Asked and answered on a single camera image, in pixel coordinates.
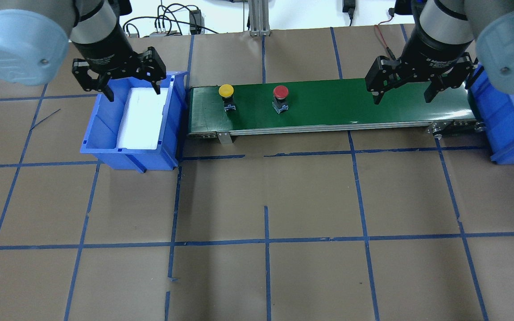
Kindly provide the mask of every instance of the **blue plastic tray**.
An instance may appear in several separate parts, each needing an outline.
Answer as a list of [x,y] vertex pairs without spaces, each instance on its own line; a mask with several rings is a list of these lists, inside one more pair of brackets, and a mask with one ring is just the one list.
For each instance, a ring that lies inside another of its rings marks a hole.
[[108,82],[114,92],[114,102],[103,95],[96,97],[90,122],[80,147],[83,154],[92,154],[117,170],[172,170],[178,165],[176,150],[182,112],[187,110],[184,76],[187,71],[169,71],[160,86],[168,88],[163,108],[162,126],[155,150],[116,148],[118,130],[129,90],[134,87],[151,87],[148,81],[134,78]]
[[514,95],[495,89],[485,72],[475,81],[471,92],[486,125],[493,150],[491,160],[498,164],[514,164]]

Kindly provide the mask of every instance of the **red button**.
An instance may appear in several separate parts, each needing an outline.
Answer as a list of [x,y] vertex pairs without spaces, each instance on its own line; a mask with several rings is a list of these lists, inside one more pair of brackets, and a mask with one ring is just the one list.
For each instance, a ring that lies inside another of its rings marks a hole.
[[277,86],[273,89],[273,96],[277,99],[285,99],[289,96],[289,89],[283,85]]

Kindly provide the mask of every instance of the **yellow button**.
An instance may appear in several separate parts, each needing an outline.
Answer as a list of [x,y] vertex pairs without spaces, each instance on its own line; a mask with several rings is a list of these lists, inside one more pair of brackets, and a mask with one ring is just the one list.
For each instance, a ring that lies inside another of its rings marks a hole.
[[220,87],[220,96],[223,98],[231,97],[233,96],[233,86],[231,85],[222,85]]

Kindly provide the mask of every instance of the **robotic arm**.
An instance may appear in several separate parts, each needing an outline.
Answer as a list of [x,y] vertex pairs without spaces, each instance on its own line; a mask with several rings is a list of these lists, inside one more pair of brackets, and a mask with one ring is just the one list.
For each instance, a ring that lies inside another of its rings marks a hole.
[[491,83],[514,94],[514,0],[428,0],[423,5],[422,0],[396,1],[396,12],[413,14],[416,26],[399,59],[379,56],[368,71],[366,89],[375,104],[386,91],[408,82],[431,82],[426,102],[460,87],[473,73],[465,51],[474,39]]
[[84,57],[73,61],[73,75],[84,90],[113,101],[108,81],[135,77],[149,81],[159,94],[159,81],[166,78],[163,61],[153,47],[135,53],[118,24],[131,11],[129,0],[0,1],[0,78],[48,83],[65,59],[70,38]]

